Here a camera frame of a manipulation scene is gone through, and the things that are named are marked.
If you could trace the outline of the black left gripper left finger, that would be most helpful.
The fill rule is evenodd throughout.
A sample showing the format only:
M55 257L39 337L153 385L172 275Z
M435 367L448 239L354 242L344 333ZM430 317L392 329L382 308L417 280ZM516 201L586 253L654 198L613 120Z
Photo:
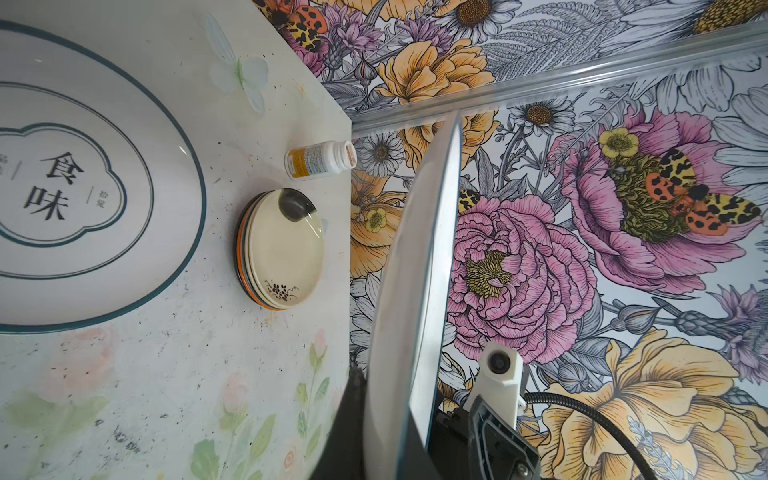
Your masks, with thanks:
M366 378L353 369L311 480L360 480L364 478L363 421Z

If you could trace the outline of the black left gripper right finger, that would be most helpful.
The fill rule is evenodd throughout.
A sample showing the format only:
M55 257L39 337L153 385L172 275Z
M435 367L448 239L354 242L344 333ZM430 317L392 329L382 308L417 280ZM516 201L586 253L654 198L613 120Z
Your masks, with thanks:
M408 414L405 443L399 456L398 480L440 480L441 477L427 450L421 443L415 421Z

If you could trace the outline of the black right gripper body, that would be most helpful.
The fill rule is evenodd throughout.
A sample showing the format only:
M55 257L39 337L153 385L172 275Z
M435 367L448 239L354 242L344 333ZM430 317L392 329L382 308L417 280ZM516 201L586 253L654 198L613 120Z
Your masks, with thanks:
M434 413L427 451L441 479L539 479L540 457L481 397Z

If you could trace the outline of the brown patterned back plate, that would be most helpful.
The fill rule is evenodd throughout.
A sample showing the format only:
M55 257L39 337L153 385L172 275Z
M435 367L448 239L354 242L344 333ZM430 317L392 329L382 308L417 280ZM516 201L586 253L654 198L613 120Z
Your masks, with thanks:
M429 439L453 262L462 120L445 118L416 174L382 276L369 349L363 459L369 479L397 479L411 414Z

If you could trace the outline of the cream plate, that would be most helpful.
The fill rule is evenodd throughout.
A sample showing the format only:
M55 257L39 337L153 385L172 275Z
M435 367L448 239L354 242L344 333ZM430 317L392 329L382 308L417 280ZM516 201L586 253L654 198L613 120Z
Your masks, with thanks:
M287 310L306 301L318 285L324 261L324 227L301 191L262 192L245 225L245 267L266 302Z

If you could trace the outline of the orange plate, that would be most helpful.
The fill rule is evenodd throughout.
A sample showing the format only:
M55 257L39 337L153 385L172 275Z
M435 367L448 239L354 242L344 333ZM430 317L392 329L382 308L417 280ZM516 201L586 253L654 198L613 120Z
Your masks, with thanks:
M235 237L233 240L234 269L241 288L250 300L269 311L279 312L281 311L281 308L276 308L266 302L265 299L253 288L253 285L251 284L251 281L248 277L247 268L245 267L245 225L246 221L249 219L251 209L257 204L262 196L264 196L264 193L257 194L255 197L253 197L246 204L241 212L240 218L237 221Z

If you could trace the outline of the large white back plate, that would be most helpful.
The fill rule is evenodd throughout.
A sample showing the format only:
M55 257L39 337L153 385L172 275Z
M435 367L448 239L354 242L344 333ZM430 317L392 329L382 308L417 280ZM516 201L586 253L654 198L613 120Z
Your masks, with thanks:
M90 327L155 298L205 223L200 161L171 112L113 62L1 25L1 330Z

